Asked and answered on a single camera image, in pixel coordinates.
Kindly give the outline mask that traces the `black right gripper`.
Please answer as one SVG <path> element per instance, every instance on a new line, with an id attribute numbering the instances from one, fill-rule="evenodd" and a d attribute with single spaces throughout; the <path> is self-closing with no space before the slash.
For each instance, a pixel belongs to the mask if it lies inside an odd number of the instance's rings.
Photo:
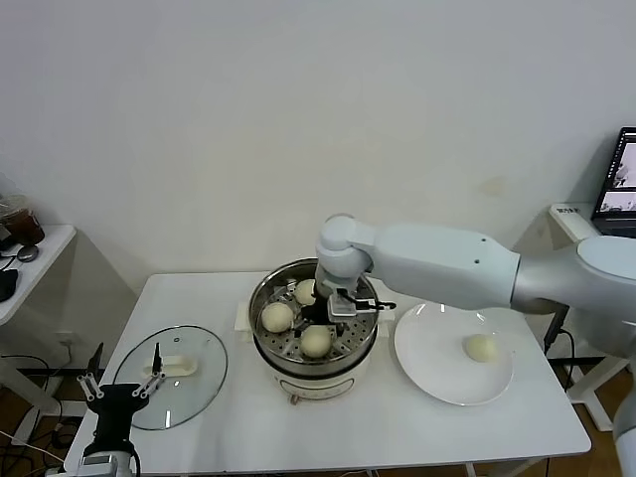
<path id="1" fill-rule="evenodd" d="M 299 339 L 302 333 L 310 325 L 327 326 L 335 332 L 335 348 L 340 353 L 350 353 L 349 329 L 345 325 L 335 324 L 330 321 L 328 314 L 328 300 L 318 297 L 312 305 L 303 306 L 301 309 L 303 322 L 294 328 L 294 337 Z"/>

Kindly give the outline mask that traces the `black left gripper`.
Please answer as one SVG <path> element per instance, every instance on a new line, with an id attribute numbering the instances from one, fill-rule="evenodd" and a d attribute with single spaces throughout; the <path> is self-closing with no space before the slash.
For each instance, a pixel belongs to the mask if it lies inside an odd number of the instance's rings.
<path id="1" fill-rule="evenodd" d="M 97 415 L 93 441 L 89 447 L 132 447 L 130 429 L 134 414 L 149 403 L 149 397 L 165 379 L 160 344 L 156 343 L 149 377 L 140 385 L 116 384 L 99 387 L 98 371 L 103 344 L 100 343 L 77 382 L 87 407 Z"/>

